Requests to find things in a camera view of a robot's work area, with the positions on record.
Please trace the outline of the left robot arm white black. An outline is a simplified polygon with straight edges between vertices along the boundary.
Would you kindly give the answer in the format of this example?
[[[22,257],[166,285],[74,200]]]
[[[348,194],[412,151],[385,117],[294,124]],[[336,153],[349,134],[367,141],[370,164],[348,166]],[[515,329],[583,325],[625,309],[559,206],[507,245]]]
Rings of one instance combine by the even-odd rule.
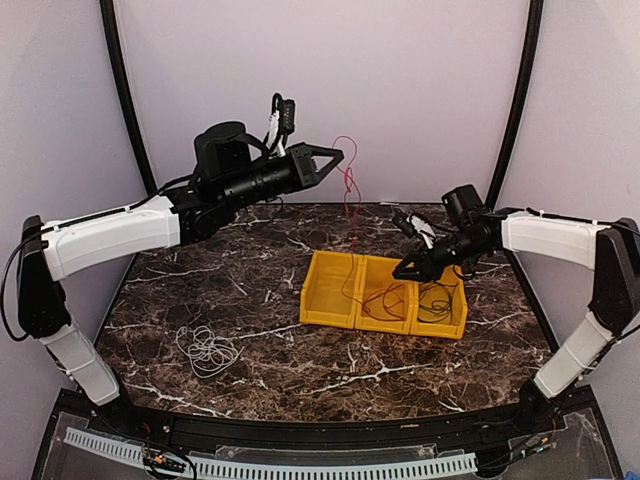
[[[291,122],[274,127],[261,141],[239,121],[219,123],[195,138],[194,172],[147,198],[66,221],[24,221],[9,258],[17,266],[18,323],[103,407],[103,421],[120,436],[140,429],[140,412],[120,398],[114,371],[67,310],[61,280],[120,257],[207,240],[247,206],[318,185],[344,154],[304,142],[289,146],[292,129]]]

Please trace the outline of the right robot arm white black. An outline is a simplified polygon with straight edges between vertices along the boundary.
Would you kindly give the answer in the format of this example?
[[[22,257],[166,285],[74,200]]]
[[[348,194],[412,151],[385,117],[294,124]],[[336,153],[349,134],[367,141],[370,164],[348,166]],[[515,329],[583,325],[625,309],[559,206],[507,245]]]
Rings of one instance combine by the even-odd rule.
[[[562,395],[614,344],[637,331],[632,322],[639,314],[639,227],[630,218],[599,221],[532,208],[494,210],[471,184],[451,190],[442,203],[451,223],[442,237],[424,216],[394,217],[404,235],[419,241],[395,267],[395,279],[436,281],[450,266],[472,266],[499,250],[562,260],[593,273],[585,318],[533,376],[532,395],[511,410],[511,426],[530,434],[549,416],[546,401]]]

